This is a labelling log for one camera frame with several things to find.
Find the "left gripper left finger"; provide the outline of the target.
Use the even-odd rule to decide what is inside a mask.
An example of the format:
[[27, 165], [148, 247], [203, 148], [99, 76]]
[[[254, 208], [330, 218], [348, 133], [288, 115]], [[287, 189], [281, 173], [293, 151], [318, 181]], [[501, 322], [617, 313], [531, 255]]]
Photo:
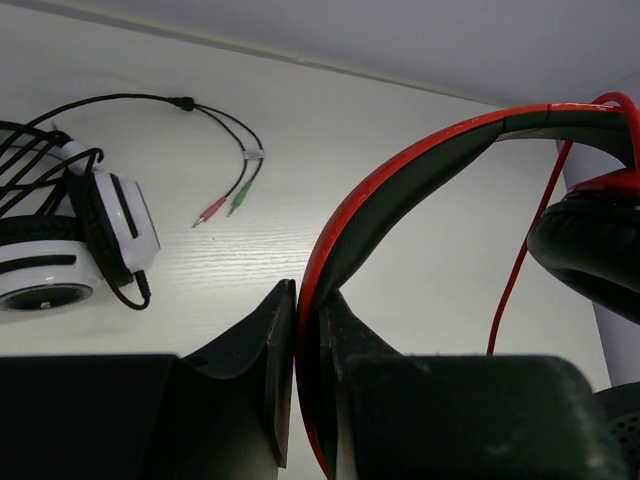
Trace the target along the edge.
[[5, 479], [274, 479], [286, 466], [296, 286], [195, 352], [5, 357]]

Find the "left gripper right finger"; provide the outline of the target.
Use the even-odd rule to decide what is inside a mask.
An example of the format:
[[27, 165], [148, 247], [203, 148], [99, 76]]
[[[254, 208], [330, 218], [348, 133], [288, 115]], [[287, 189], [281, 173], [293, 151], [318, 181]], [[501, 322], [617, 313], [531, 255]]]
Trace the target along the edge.
[[540, 355], [409, 356], [340, 294], [319, 311], [333, 479], [624, 479], [587, 379]]

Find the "white black striped headphones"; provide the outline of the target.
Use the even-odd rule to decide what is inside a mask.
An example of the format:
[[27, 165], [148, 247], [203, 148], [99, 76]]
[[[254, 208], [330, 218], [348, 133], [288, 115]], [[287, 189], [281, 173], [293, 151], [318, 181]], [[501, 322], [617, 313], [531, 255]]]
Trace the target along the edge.
[[1, 186], [1, 308], [35, 312], [89, 299], [107, 284], [121, 303], [151, 301], [146, 272], [161, 249], [139, 184], [99, 169], [104, 153], [60, 131], [2, 122], [23, 166]]

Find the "red black headphones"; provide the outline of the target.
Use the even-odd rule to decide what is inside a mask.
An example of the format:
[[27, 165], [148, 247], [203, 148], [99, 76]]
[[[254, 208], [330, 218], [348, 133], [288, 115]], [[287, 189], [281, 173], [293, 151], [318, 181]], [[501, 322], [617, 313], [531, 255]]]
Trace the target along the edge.
[[315, 458], [330, 472], [320, 426], [319, 308], [365, 262], [416, 205], [469, 166], [493, 143], [554, 139], [600, 149], [627, 167], [639, 162], [639, 111], [619, 92], [585, 103], [526, 105], [476, 116], [407, 147], [379, 166], [342, 201], [307, 263], [298, 301], [296, 380]]

